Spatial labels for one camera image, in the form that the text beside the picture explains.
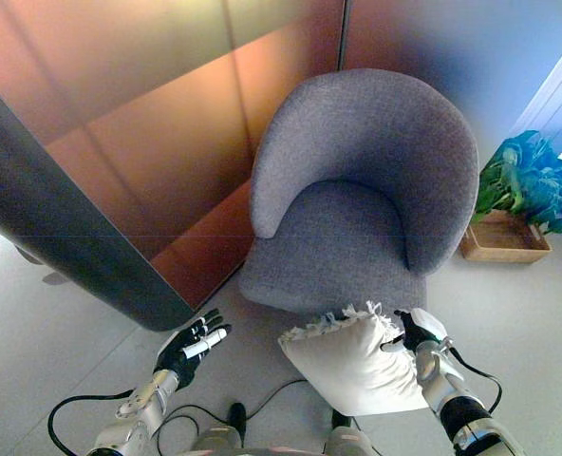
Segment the robot right hand black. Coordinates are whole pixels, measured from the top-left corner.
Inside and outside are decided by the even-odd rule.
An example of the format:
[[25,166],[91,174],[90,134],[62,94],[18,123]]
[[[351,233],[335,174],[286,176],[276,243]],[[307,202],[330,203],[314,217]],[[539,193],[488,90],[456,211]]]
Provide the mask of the robot right hand black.
[[425,345],[424,352],[448,352],[452,341],[443,324],[423,308],[397,309],[393,312],[403,323],[403,332],[383,342],[379,348],[386,353],[411,352],[418,359],[419,346]]

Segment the robot left hand black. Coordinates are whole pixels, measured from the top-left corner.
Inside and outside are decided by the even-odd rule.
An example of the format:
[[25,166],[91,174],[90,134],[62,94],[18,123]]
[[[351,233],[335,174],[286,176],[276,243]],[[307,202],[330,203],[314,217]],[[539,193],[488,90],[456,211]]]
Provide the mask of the robot left hand black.
[[153,373],[173,372],[178,385],[186,388],[195,378],[197,367],[211,349],[226,338],[231,324],[223,323],[219,309],[213,309],[198,317],[186,328],[176,330],[160,348]]

